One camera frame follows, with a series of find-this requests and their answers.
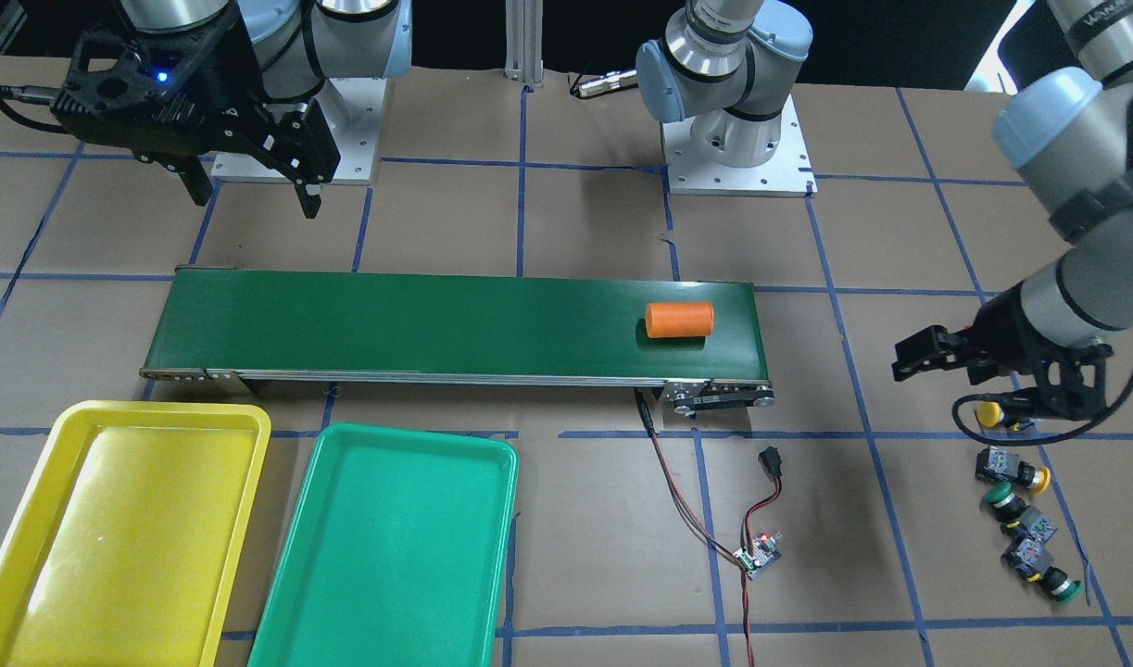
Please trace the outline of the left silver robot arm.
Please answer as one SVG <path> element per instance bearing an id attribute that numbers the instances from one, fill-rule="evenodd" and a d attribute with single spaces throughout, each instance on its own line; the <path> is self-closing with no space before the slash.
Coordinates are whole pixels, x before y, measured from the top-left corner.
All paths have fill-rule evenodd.
<path id="1" fill-rule="evenodd" d="M 1037 419 L 1100 425 L 1114 401 L 1109 337 L 1133 328 L 1133 1 L 1053 1 L 1075 67 L 1011 99 L 993 139 L 1036 195 L 1066 253 L 985 303 L 968 328 L 900 341 L 895 380 L 964 368 L 970 384 L 1032 377 L 1024 390 L 961 397 L 985 428 Z M 780 140 L 782 109 L 812 45 L 812 26 L 781 1 L 689 1 L 639 46 L 638 88 L 664 125 L 690 121 L 699 156 L 756 168 Z"/>

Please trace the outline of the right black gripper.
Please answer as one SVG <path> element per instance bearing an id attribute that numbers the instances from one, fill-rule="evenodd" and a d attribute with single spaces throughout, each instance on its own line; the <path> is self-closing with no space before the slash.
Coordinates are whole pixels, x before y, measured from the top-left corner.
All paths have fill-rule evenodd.
<path id="1" fill-rule="evenodd" d="M 207 152 L 250 156 L 295 182 L 303 216 L 315 220 L 323 182 L 340 164 L 317 102 L 296 106 L 272 100 L 256 51 L 235 1 L 198 1 L 195 22 L 172 19 L 140 29 L 147 9 L 168 1 L 125 1 L 131 28 L 97 22 L 80 34 L 51 114 L 90 144 L 131 149 L 170 161 L 195 206 L 205 207 L 213 182 L 198 159 Z"/>

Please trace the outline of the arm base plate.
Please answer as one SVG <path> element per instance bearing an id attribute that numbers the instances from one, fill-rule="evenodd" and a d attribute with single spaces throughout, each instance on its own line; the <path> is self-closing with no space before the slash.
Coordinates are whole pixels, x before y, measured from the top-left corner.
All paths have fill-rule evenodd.
<path id="1" fill-rule="evenodd" d="M 334 185 L 374 182 L 389 84 L 387 79 L 332 79 L 321 89 L 317 101 L 341 155 Z M 287 183 L 275 170 L 232 153 L 215 156 L 211 177 L 220 182 Z"/>
<path id="2" fill-rule="evenodd" d="M 819 193 L 796 105 L 761 122 L 715 110 L 661 126 L 674 195 L 806 197 Z"/>

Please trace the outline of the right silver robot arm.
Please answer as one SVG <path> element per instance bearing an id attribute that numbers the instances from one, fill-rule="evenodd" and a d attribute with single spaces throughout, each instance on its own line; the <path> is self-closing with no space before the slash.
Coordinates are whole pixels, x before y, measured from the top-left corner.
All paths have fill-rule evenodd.
<path id="1" fill-rule="evenodd" d="M 384 85 L 412 63 L 409 1 L 110 1 L 61 87 L 22 87 L 57 132 L 127 149 L 213 198 L 224 179 L 286 182 L 316 217 L 321 188 L 367 182 Z"/>

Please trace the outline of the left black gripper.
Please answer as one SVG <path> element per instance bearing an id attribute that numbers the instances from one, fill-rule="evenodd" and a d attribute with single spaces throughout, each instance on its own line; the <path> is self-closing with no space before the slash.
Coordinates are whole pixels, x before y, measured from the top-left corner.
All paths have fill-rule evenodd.
<path id="1" fill-rule="evenodd" d="M 893 379 L 910 379 L 921 371 L 964 369 L 972 385 L 1019 374 L 1033 385 L 1010 393 L 982 394 L 976 402 L 994 401 L 1022 410 L 1036 419 L 1096 421 L 1108 409 L 1105 362 L 1111 347 L 1060 347 L 1026 319 L 1020 288 L 1011 288 L 985 303 L 973 324 L 959 331 L 930 325 L 895 345 Z"/>

